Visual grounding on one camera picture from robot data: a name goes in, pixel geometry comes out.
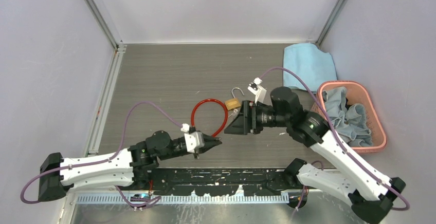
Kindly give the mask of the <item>brass padlock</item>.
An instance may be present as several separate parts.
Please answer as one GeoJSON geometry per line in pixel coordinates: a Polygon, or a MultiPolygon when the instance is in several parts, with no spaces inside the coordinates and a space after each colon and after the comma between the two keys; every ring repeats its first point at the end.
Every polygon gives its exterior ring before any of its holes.
{"type": "Polygon", "coordinates": [[[232,95],[232,98],[229,99],[229,100],[226,100],[226,101],[224,102],[224,104],[225,104],[227,110],[234,110],[234,109],[238,109],[238,108],[241,107],[241,102],[240,102],[240,100],[239,100],[239,99],[235,96],[235,94],[234,94],[234,91],[235,91],[235,90],[238,90],[238,91],[242,94],[242,96],[245,96],[245,94],[244,94],[244,92],[242,91],[241,88],[239,88],[239,87],[234,87],[234,88],[231,90],[231,92],[230,92],[231,95],[232,95]]]}

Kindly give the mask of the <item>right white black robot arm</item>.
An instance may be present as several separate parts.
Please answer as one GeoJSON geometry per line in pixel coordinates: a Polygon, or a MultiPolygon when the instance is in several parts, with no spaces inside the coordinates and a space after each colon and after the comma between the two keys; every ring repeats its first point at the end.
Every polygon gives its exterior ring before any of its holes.
{"type": "Polygon", "coordinates": [[[296,158],[284,170],[291,188],[301,185],[320,189],[348,204],[367,223],[380,223],[406,184],[369,165],[352,150],[318,113],[305,110],[288,87],[270,93],[271,105],[243,101],[239,113],[225,128],[226,134],[259,134],[266,127],[283,127],[293,140],[329,161],[339,174],[328,173],[296,158]]]}

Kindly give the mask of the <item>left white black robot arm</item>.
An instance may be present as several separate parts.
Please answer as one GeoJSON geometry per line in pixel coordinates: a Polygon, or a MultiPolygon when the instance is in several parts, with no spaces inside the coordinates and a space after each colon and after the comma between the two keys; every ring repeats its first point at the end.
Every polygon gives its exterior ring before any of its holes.
{"type": "Polygon", "coordinates": [[[61,199],[70,190],[105,186],[131,186],[142,190],[150,183],[148,172],[159,161],[199,154],[221,145],[220,138],[195,131],[172,139],[162,130],[119,151],[85,158],[64,158],[51,153],[40,166],[38,201],[61,199]]]}

